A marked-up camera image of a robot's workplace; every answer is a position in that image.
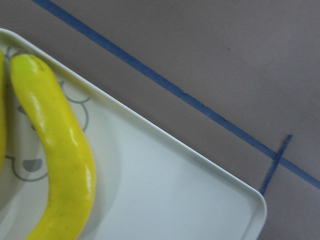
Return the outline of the yellow banana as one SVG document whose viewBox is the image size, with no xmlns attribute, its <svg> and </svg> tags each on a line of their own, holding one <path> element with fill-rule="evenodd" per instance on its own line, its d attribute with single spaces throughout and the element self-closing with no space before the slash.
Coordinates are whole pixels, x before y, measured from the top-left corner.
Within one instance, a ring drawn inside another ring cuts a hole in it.
<svg viewBox="0 0 320 240">
<path fill-rule="evenodd" d="M 6 70 L 5 57 L 0 50 L 0 170 L 3 169 L 7 149 Z"/>
<path fill-rule="evenodd" d="M 90 145 L 54 72 L 29 53 L 9 63 L 15 95 L 45 153 L 48 199 L 30 240 L 75 240 L 91 214 L 96 168 Z"/>
</svg>

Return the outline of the white rectangular bear tray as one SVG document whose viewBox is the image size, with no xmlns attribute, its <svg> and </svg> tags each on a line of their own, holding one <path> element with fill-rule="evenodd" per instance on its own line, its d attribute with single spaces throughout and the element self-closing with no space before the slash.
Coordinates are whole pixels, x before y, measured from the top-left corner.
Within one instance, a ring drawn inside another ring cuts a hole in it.
<svg viewBox="0 0 320 240">
<path fill-rule="evenodd" d="M 25 50 L 54 71 L 94 154 L 97 189 L 82 240 L 255 240 L 263 196 L 16 33 L 1 29 L 9 59 Z M 42 145 L 11 86 L 0 174 L 0 237 L 23 240 L 48 198 Z"/>
</svg>

